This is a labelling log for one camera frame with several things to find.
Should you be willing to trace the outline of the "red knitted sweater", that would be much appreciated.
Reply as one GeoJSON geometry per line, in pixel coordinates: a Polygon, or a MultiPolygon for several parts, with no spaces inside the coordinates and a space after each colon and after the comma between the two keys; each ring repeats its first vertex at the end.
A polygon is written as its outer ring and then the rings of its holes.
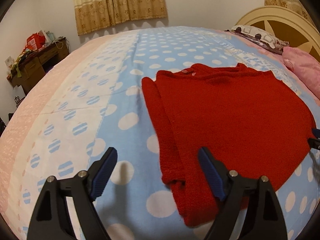
{"type": "Polygon", "coordinates": [[[199,164],[200,148],[244,177],[267,176],[275,190],[310,151],[314,117],[271,71],[197,63],[177,73],[160,70],[155,80],[144,77],[142,92],[159,142],[163,183],[189,227],[219,211],[199,164]]]}

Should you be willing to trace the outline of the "pink quilt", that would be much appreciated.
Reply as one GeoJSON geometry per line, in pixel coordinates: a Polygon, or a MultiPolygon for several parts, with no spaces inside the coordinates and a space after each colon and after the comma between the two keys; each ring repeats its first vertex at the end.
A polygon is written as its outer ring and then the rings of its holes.
{"type": "Polygon", "coordinates": [[[292,47],[285,47],[282,57],[285,66],[319,99],[319,62],[307,52],[292,47]]]}

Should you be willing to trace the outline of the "patterned grey white pillow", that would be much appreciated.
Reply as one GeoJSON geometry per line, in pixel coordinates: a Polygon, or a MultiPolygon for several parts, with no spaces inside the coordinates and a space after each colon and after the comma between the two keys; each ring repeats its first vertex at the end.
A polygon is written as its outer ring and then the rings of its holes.
{"type": "Polygon", "coordinates": [[[260,46],[261,48],[264,48],[278,55],[281,55],[283,53],[283,49],[285,47],[290,46],[289,42],[282,41],[281,39],[275,37],[273,34],[251,25],[235,25],[227,31],[241,36],[260,46]]]}

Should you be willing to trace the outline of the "cream wooden headboard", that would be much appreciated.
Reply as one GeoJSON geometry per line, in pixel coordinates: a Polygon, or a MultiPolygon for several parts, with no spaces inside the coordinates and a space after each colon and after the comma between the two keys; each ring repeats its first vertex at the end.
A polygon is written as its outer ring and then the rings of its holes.
{"type": "Polygon", "coordinates": [[[271,5],[260,7],[242,16],[237,24],[263,29],[319,60],[319,31],[292,10],[271,5]]]}

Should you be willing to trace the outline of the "white paper shopping bag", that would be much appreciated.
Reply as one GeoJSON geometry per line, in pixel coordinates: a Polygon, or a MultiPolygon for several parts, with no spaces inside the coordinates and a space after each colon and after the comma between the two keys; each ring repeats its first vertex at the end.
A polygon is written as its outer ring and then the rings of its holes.
{"type": "Polygon", "coordinates": [[[19,96],[15,97],[15,103],[16,103],[16,108],[19,107],[19,105],[22,103],[22,101],[25,99],[25,97],[20,98],[19,96]]]}

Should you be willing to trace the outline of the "bed with dotted blue sheet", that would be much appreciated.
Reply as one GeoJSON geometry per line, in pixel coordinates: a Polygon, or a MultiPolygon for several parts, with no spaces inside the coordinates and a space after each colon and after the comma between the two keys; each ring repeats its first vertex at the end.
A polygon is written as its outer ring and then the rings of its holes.
{"type": "Polygon", "coordinates": [[[272,71],[319,120],[319,100],[281,59],[227,32],[168,27],[96,38],[57,64],[26,96],[1,136],[1,215],[26,239],[49,176],[70,178],[114,147],[118,163],[95,208],[113,239],[203,239],[185,226],[162,183],[159,145],[141,80],[195,63],[272,71]]]}

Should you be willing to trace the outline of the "brown wooden desk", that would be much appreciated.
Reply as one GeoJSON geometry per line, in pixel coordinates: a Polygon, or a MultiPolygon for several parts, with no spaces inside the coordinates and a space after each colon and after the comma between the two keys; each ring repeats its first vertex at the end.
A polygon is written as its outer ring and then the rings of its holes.
{"type": "Polygon", "coordinates": [[[30,59],[25,60],[20,66],[22,77],[17,73],[7,76],[12,87],[22,86],[27,95],[37,83],[59,62],[69,55],[69,44],[65,37],[59,37],[55,42],[36,52],[30,59]]]}

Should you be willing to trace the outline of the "white card on desk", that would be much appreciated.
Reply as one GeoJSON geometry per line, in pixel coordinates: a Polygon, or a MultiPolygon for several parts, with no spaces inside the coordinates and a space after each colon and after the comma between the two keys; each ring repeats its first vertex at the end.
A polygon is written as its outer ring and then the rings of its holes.
{"type": "Polygon", "coordinates": [[[14,60],[11,56],[9,56],[6,60],[5,60],[5,64],[6,64],[6,67],[7,67],[7,73],[10,74],[11,73],[11,69],[12,69],[12,66],[14,64],[14,60]]]}

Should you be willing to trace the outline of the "green yellow cloth on desk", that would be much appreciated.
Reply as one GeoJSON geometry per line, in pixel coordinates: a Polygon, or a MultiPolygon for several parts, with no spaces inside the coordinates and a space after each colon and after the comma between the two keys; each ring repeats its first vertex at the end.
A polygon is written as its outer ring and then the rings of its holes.
{"type": "Polygon", "coordinates": [[[22,63],[27,60],[30,59],[32,56],[34,56],[36,54],[36,51],[31,50],[29,48],[25,48],[20,55],[17,57],[16,61],[14,62],[14,64],[12,65],[11,68],[11,73],[13,74],[14,72],[17,73],[17,77],[22,77],[21,71],[20,71],[20,66],[22,65],[22,63]]]}

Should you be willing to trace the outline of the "red gift box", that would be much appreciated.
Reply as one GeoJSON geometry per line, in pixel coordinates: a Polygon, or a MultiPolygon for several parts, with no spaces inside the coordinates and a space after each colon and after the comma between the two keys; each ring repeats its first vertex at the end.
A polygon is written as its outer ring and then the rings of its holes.
{"type": "Polygon", "coordinates": [[[34,33],[27,38],[26,48],[38,51],[46,44],[46,37],[44,36],[43,32],[34,33]]]}

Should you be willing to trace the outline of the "beige patterned window curtain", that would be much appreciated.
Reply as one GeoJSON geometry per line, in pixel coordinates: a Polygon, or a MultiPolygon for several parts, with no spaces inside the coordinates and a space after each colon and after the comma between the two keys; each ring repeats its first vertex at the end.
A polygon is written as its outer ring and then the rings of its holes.
{"type": "Polygon", "coordinates": [[[74,0],[78,35],[127,21],[167,18],[165,0],[74,0]]]}

